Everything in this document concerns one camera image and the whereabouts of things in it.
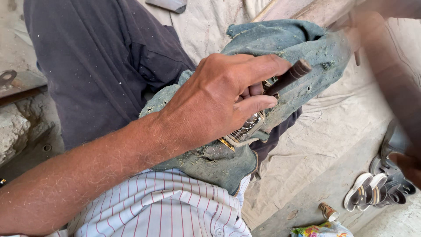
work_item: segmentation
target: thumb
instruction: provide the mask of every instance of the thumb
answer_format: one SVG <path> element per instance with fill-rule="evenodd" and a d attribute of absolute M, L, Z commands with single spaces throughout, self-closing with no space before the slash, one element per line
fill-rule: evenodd
<path fill-rule="evenodd" d="M 264 109 L 272 108 L 277 103 L 278 100 L 274 96 L 262 94 L 251 96 L 234 104 L 234 116 L 241 119 L 244 123 L 253 114 Z"/>
<path fill-rule="evenodd" d="M 399 167 L 407 179 L 412 181 L 418 188 L 421 188 L 421 164 L 417 158 L 391 152 L 389 159 Z"/>

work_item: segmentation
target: fingernail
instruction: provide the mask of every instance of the fingernail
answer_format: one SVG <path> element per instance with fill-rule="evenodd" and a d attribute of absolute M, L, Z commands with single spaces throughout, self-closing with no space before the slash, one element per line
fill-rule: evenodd
<path fill-rule="evenodd" d="M 387 158 L 396 164 L 398 154 L 399 153 L 392 151 L 389 155 L 387 155 Z"/>

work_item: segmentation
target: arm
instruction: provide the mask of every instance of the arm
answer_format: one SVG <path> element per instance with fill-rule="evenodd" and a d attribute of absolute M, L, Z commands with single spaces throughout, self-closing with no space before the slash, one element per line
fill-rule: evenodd
<path fill-rule="evenodd" d="M 128 177 L 238 129 L 277 103 L 271 96 L 239 96 L 290 67 L 275 55 L 203 59 L 160 112 L 51 158 L 1 188 L 0 216 L 7 218 L 0 234 L 52 233 Z"/>

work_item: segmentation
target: wooden tool handle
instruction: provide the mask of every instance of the wooden tool handle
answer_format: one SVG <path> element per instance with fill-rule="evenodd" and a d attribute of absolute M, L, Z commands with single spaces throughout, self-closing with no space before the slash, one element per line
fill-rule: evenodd
<path fill-rule="evenodd" d="M 295 82 L 296 80 L 300 79 L 301 77 L 307 75 L 311 72 L 312 67 L 310 66 L 309 62 L 305 59 L 300 59 L 296 62 L 287 72 L 283 75 L 278 76 L 278 80 L 273 83 L 266 91 L 265 95 L 274 95 L 278 91 L 282 90 L 289 84 Z"/>

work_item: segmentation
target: white cloth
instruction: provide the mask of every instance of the white cloth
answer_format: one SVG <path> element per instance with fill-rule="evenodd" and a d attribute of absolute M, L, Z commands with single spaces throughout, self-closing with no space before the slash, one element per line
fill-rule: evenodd
<path fill-rule="evenodd" d="M 89 203 L 67 230 L 49 236 L 251 236 L 241 218 L 249 182 L 250 175 L 233 197 L 178 169 L 145 170 Z"/>

